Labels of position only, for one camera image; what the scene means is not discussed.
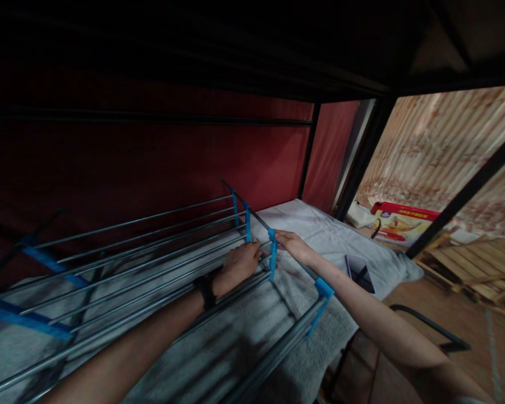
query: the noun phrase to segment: wooden crate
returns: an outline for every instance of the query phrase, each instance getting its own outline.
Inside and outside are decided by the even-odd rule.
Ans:
[[[454,240],[459,245],[452,245]],[[447,279],[421,260],[433,257],[447,268],[458,281]],[[505,315],[505,240],[482,238],[462,244],[443,232],[414,261],[416,264],[447,283],[451,290],[470,291],[491,310]]]

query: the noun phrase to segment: mobile phone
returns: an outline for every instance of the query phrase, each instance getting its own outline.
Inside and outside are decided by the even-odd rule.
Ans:
[[[366,261],[363,258],[346,255],[346,266],[348,267],[348,276],[351,280],[368,293],[372,295],[376,294],[369,269],[366,267]]]

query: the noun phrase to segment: ceiling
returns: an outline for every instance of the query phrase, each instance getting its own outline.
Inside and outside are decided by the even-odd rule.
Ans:
[[[505,0],[0,1],[0,60],[310,102],[505,85]]]

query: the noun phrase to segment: red and white box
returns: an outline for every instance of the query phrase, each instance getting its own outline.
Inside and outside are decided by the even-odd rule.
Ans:
[[[376,202],[370,212],[382,221],[382,227],[376,238],[408,247],[439,215],[439,212],[432,210],[389,202]],[[375,221],[375,230],[378,225],[378,221]]]

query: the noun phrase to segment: dark red fabric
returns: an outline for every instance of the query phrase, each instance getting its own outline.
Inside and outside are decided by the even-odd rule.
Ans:
[[[86,72],[0,66],[0,104],[108,108],[310,119],[308,103],[104,77]],[[57,208],[43,240],[84,232],[227,194],[224,177],[257,210],[297,196],[307,128],[0,122],[0,258]],[[197,208],[200,215],[230,202]],[[165,217],[52,249],[85,251]],[[19,255],[0,287],[45,268]]]
[[[331,214],[358,101],[323,104],[320,110],[303,201]]]

